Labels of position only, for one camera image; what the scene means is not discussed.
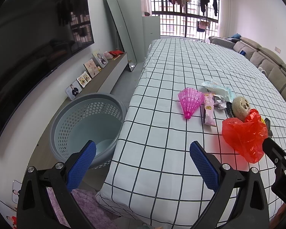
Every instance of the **pink shuttlecock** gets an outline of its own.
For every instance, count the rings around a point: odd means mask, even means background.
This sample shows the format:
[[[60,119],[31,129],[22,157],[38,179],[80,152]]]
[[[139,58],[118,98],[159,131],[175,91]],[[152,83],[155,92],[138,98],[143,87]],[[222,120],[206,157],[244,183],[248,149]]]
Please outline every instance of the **pink shuttlecock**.
[[[178,97],[186,119],[190,119],[204,101],[204,94],[193,88],[185,88]]]

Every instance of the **pink snack package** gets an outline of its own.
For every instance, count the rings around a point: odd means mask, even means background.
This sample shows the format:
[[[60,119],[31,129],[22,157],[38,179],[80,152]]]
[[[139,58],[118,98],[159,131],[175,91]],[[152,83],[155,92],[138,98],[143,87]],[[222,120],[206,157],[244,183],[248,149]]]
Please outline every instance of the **pink snack package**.
[[[216,126],[214,119],[214,100],[212,93],[205,94],[204,96],[204,123],[208,126]]]

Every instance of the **red plastic bag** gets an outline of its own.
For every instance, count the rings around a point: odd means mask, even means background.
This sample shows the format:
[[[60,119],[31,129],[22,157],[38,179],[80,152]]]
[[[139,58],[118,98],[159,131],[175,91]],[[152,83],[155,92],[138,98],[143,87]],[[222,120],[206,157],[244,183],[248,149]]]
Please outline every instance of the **red plastic bag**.
[[[238,118],[228,118],[222,122],[222,136],[235,151],[249,163],[257,163],[264,156],[262,143],[268,137],[267,126],[258,120],[259,113],[246,117],[242,122]]]

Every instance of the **gray sofa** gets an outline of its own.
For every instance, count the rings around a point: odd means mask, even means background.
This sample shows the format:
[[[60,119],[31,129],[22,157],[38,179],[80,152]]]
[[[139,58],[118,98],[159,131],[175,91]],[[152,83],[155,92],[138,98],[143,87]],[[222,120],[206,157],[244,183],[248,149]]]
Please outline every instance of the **gray sofa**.
[[[266,71],[266,77],[286,99],[286,64],[276,53],[247,38],[241,38],[233,50],[238,53],[245,51],[245,57]]]

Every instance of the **blue gripper pad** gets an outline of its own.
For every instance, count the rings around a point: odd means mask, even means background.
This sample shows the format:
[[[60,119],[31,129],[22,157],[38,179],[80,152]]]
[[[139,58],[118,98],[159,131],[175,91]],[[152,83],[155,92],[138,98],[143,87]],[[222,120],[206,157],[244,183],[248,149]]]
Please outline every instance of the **blue gripper pad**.
[[[191,143],[190,156],[208,189],[216,192],[219,188],[219,174],[196,142]]]
[[[69,170],[67,179],[67,189],[69,192],[78,188],[90,164],[92,163],[95,154],[96,145],[92,141]]]

